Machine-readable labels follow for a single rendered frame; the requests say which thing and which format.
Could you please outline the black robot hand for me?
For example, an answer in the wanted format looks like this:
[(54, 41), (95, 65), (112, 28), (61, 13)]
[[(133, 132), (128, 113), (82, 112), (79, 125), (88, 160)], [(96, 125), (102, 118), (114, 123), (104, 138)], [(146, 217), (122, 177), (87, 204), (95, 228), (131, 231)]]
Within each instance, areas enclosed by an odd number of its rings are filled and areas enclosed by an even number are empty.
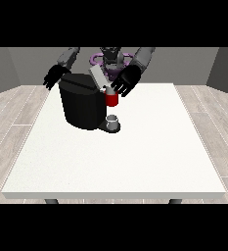
[(128, 65), (118, 74), (111, 87), (122, 97), (125, 97), (139, 82), (140, 78), (140, 68), (136, 65)]
[(69, 73), (68, 68), (61, 65), (54, 65), (48, 71), (47, 75), (45, 75), (43, 84), (48, 90), (51, 90), (61, 77), (67, 73)]

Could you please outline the red pod holder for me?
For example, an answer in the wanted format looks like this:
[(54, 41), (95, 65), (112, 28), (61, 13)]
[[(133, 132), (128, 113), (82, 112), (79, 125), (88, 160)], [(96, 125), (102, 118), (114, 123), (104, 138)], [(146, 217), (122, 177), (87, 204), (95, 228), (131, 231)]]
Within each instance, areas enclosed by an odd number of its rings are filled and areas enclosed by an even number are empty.
[(118, 93), (115, 94), (105, 94), (106, 105), (109, 107), (114, 107), (118, 104)]

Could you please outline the pale grey machine lid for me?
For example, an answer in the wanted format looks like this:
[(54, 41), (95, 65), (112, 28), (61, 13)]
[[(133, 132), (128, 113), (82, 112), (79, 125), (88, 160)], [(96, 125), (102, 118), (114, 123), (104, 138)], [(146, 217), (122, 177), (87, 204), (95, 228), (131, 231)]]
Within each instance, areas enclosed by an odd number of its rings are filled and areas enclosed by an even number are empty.
[(97, 88), (99, 90), (106, 89), (107, 92), (111, 92), (111, 85), (104, 76), (102, 69), (99, 65), (95, 65), (89, 69), (89, 74), (92, 76)]

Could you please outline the black coffee machine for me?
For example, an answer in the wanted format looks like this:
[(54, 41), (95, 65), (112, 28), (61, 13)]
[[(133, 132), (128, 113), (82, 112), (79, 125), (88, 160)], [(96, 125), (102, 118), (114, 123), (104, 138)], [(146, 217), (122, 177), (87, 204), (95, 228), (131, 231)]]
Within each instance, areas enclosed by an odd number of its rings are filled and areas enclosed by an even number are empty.
[(65, 74), (59, 82), (59, 89), (66, 120), (80, 129), (101, 129), (108, 133), (120, 131), (107, 129), (107, 108), (105, 94), (97, 88), (91, 75)]

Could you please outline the small grey cup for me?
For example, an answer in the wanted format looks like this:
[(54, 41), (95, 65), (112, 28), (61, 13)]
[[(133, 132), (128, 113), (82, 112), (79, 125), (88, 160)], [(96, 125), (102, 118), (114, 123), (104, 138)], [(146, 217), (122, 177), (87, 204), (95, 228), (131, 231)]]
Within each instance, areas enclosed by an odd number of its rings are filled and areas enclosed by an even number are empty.
[(107, 129), (116, 130), (118, 129), (118, 117), (116, 115), (108, 115), (106, 117)]

